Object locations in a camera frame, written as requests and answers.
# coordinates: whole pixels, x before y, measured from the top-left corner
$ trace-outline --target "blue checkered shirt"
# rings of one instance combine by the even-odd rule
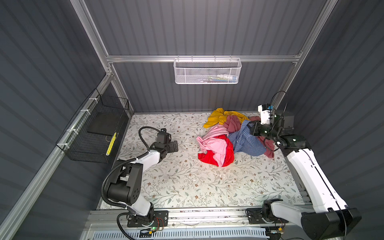
[[[250,129],[247,127],[249,122],[244,120],[241,129],[230,133],[228,138],[233,144],[234,152],[245,152],[251,156],[260,156],[265,153],[266,149],[256,136],[250,134]]]

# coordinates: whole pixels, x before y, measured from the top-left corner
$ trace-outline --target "yellow cloth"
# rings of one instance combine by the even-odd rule
[[[205,128],[212,127],[216,124],[224,125],[227,121],[229,115],[235,115],[239,118],[240,122],[243,123],[244,120],[249,120],[246,116],[235,111],[224,111],[222,108],[218,108],[208,117],[208,121],[204,124]]]

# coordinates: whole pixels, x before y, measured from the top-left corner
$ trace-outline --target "clothing pile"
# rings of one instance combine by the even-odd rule
[[[226,167],[233,163],[235,152],[245,152],[251,156],[265,154],[273,158],[275,149],[273,141],[251,135],[247,126],[250,121],[260,121],[260,117],[249,119],[241,113],[224,111],[222,108],[213,111],[204,124],[205,128],[212,128],[205,136],[196,139],[201,151],[207,152],[199,153],[199,160],[218,167]]]

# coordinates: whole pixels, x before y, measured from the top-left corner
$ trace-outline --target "dark gray wall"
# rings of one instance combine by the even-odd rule
[[[3,222],[105,72],[69,1],[0,1],[0,39]],[[33,224],[36,234],[52,229],[77,237],[78,232],[69,227],[82,227],[84,212],[96,207],[94,188],[104,168],[64,159],[20,232],[26,233]],[[72,208],[65,205],[70,199],[61,193],[76,200],[68,203]],[[65,211],[76,219],[65,220]]]
[[[292,63],[243,63],[238,84],[176,84],[173,63],[114,63],[135,112],[257,110]]]
[[[339,0],[288,92],[297,133],[362,213],[347,239],[384,234],[383,10],[383,1]]]
[[[86,0],[110,55],[293,55],[325,0]],[[171,63],[116,63],[135,112],[255,110],[290,63],[243,63],[235,85],[177,85]]]

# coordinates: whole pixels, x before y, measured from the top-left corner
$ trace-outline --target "floral tablecloth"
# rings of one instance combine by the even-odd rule
[[[246,116],[257,114],[245,113]],[[134,115],[124,139],[119,158],[128,160],[145,151],[138,130],[143,126],[166,128],[179,151],[167,154],[159,164],[144,172],[141,194],[155,208],[233,207],[261,205],[264,200],[281,198],[291,204],[304,204],[280,150],[270,159],[235,153],[235,161],[217,167],[198,160],[197,136],[208,131],[203,127],[209,114]],[[156,131],[143,129],[150,145]],[[100,209],[113,209],[102,202]]]

